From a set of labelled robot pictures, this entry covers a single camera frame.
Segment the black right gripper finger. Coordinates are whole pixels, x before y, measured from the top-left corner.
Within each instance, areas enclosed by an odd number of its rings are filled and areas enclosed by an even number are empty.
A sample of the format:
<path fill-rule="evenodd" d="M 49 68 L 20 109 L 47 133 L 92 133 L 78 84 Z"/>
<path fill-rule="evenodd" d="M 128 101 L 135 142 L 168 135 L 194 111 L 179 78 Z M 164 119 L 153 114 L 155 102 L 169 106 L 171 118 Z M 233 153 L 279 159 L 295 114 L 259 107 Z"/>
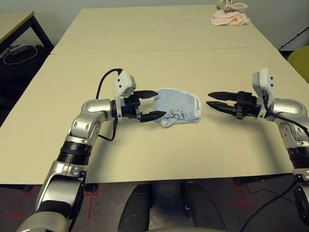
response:
<path fill-rule="evenodd" d="M 206 104 L 211 108 L 220 111 L 222 113 L 230 114 L 232 116 L 237 115 L 237 107 L 230 106 L 227 103 L 219 102 L 219 101 L 207 101 Z"/>
<path fill-rule="evenodd" d="M 237 101 L 237 93 L 231 93 L 231 92 L 212 92 L 209 93 L 208 96 L 221 101 Z"/>

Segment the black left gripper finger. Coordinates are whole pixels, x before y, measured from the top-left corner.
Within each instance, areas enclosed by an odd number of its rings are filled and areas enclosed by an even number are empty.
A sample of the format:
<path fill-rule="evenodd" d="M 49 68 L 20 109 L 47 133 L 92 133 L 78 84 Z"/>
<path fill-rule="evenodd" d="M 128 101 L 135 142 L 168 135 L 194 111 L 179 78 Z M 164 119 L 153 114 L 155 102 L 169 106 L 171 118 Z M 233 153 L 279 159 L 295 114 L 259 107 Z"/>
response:
<path fill-rule="evenodd" d="M 140 114 L 140 123 L 149 122 L 149 121 L 155 121 L 162 116 L 164 116 L 166 112 L 164 111 L 152 111 L 147 114 Z"/>
<path fill-rule="evenodd" d="M 134 95 L 139 99 L 149 99 L 157 96 L 158 93 L 152 90 L 141 90 L 141 91 L 134 91 Z"/>

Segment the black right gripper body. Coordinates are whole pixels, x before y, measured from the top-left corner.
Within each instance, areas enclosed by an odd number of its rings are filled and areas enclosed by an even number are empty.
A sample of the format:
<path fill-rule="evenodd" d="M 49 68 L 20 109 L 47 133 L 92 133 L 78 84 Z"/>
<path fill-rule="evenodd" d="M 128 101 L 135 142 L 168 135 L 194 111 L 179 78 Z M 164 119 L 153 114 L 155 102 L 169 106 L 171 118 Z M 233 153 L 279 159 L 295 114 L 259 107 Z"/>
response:
<path fill-rule="evenodd" d="M 257 104 L 257 98 L 252 93 L 239 91 L 236 96 L 236 114 L 237 119 L 243 119 L 247 116 L 258 117 L 261 105 Z"/>

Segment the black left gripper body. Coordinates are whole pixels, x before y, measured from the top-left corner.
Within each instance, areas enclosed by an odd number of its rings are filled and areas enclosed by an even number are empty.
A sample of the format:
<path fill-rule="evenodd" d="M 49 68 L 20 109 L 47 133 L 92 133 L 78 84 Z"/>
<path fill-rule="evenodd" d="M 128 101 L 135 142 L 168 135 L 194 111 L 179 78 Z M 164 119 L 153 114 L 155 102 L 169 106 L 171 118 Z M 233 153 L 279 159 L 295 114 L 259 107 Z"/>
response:
<path fill-rule="evenodd" d="M 139 111 L 141 94 L 132 94 L 129 97 L 122 98 L 121 113 L 122 117 L 141 119 Z"/>

